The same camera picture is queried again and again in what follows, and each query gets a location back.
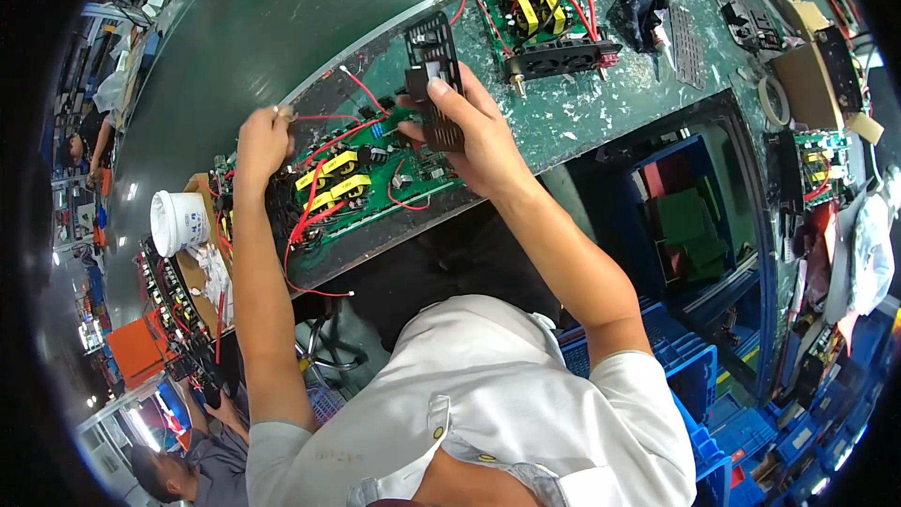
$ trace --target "tape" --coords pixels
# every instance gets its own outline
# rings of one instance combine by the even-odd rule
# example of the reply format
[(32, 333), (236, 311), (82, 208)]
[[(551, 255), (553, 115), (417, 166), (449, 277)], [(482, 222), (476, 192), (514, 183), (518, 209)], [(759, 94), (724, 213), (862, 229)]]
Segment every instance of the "tape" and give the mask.
[[(767, 85), (772, 86), (776, 94), (779, 95), (779, 105), (782, 107), (781, 117), (776, 115), (772, 104), (770, 104), (770, 93), (767, 92)], [(786, 96), (786, 90), (782, 88), (782, 83), (774, 77), (763, 77), (757, 83), (757, 94), (760, 96), (760, 107), (763, 108), (763, 113), (767, 115), (767, 119), (777, 126), (785, 126), (788, 123), (790, 114), (788, 113), (788, 96)]]

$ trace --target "hand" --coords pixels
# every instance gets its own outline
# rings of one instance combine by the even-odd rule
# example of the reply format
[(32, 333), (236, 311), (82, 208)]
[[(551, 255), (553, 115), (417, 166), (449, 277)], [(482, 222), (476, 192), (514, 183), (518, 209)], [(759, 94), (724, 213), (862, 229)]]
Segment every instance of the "hand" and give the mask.
[(235, 165), (235, 190), (262, 195), (269, 177), (285, 161), (292, 147), (287, 125), (292, 118), (288, 106), (260, 108), (251, 114), (238, 135), (238, 162)]
[[(454, 170), (470, 190), (490, 200), (515, 196), (523, 184), (534, 181), (532, 172), (519, 154), (506, 120), (479, 79), (465, 64), (459, 64), (466, 98), (440, 78), (429, 81), (429, 98), (448, 118), (457, 122), (466, 138), (466, 154), (445, 153)], [(409, 96), (397, 103), (416, 108)], [(424, 141), (422, 126), (400, 122), (397, 128), (418, 141)]]
[(219, 409), (213, 409), (210, 407), (209, 403), (204, 403), (206, 412), (216, 417), (223, 425), (232, 428), (241, 427), (242, 424), (238, 417), (238, 411), (234, 409), (234, 403), (228, 399), (228, 394), (225, 393), (225, 390), (219, 390), (219, 400), (221, 401)]

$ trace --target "gray shirt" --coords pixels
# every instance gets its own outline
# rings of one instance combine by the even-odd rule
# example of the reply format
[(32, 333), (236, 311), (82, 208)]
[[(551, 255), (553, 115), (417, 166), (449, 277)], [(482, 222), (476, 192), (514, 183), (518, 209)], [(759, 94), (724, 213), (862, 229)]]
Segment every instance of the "gray shirt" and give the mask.
[[(240, 404), (235, 403), (239, 411)], [(187, 465), (200, 468), (197, 507), (249, 507), (247, 500), (247, 445), (238, 433), (222, 427), (217, 435), (191, 431)]]

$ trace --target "person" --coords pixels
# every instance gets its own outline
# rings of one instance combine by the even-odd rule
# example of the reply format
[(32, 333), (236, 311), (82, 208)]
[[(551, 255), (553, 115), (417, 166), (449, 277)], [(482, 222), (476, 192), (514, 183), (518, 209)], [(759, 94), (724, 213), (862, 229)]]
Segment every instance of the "person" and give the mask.
[[(634, 288), (537, 182), (473, 73), (463, 63), (460, 72), (465, 97), (440, 79), (428, 85), (465, 135), (465, 153), (448, 160), (584, 327), (591, 374), (569, 373), (543, 315), (474, 292), (420, 310), (388, 365), (319, 427), (264, 206), (287, 118), (258, 110), (239, 135), (233, 198), (251, 505), (690, 505), (688, 434)], [(422, 141), (412, 122), (399, 129)]]
[[(151, 497), (163, 503), (190, 501), (197, 507), (247, 507), (247, 452), (250, 436), (239, 408), (220, 391), (221, 404), (205, 409), (222, 423), (217, 434), (210, 431), (206, 416), (188, 385), (187, 378), (177, 383), (191, 421), (190, 445), (184, 457), (154, 452), (138, 445), (131, 451), (131, 471), (138, 484)], [(246, 399), (240, 388), (236, 399)]]
[(75, 166), (81, 160), (89, 163), (88, 180), (92, 185), (100, 183), (101, 169), (111, 165), (111, 135), (114, 128), (107, 116), (108, 113), (101, 113), (94, 102), (91, 102), (91, 111), (81, 120), (76, 134), (68, 140), (69, 148), (61, 151), (61, 163), (64, 167)]

